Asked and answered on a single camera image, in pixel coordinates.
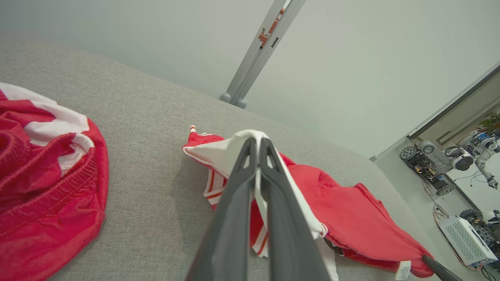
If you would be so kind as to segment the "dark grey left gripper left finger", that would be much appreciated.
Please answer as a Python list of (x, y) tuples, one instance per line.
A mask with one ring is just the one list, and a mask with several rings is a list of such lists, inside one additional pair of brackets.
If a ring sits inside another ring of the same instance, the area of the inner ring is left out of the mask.
[(246, 281), (257, 144), (247, 139), (186, 276), (188, 281)]

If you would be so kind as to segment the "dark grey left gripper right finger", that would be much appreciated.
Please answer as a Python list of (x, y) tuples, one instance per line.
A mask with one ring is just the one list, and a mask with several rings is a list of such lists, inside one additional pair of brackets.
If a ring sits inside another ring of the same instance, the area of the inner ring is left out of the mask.
[(268, 200), (272, 281), (328, 281), (330, 276), (273, 143), (260, 144), (261, 189)]

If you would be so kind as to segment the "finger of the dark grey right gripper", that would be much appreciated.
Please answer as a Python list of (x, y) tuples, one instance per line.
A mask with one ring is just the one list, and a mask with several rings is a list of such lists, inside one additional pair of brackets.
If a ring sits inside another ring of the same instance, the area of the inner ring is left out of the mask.
[(423, 262), (433, 270), (441, 281), (462, 281), (461, 278), (428, 255), (423, 255)]

